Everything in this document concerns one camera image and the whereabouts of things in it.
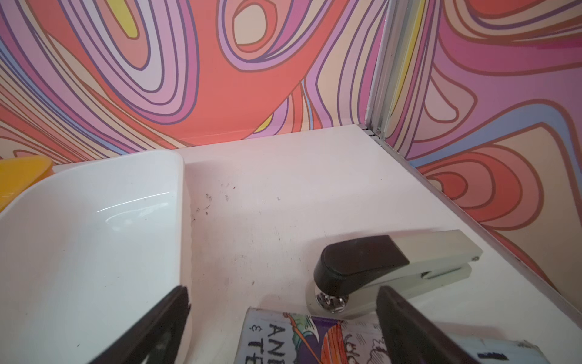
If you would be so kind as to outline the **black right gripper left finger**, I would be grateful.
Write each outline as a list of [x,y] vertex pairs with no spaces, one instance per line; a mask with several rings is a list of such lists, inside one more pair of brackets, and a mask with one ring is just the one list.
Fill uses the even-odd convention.
[[188,289],[176,286],[92,363],[177,362],[189,313]]

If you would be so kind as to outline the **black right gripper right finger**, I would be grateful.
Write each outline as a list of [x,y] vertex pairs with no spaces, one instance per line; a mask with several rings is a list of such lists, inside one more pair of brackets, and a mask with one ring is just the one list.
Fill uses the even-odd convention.
[[380,287],[376,313],[392,363],[477,362],[391,287]]

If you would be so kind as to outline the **black and beige stapler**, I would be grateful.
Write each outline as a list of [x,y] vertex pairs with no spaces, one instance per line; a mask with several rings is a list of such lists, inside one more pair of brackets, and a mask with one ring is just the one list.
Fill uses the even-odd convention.
[[306,293],[312,315],[355,319],[375,311],[380,288],[410,299],[465,280],[482,249],[460,230],[404,231],[329,244]]

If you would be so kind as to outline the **white plastic container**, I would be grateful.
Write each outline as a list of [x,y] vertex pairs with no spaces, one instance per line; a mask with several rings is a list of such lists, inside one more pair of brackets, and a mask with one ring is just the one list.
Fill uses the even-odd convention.
[[88,363],[192,284],[176,152],[74,165],[1,213],[1,361]]

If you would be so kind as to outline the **yellow middle plastic container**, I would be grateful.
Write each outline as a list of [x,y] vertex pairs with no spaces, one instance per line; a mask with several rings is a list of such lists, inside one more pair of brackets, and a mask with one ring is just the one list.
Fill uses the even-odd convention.
[[46,156],[1,160],[1,211],[27,188],[53,174],[53,161]]

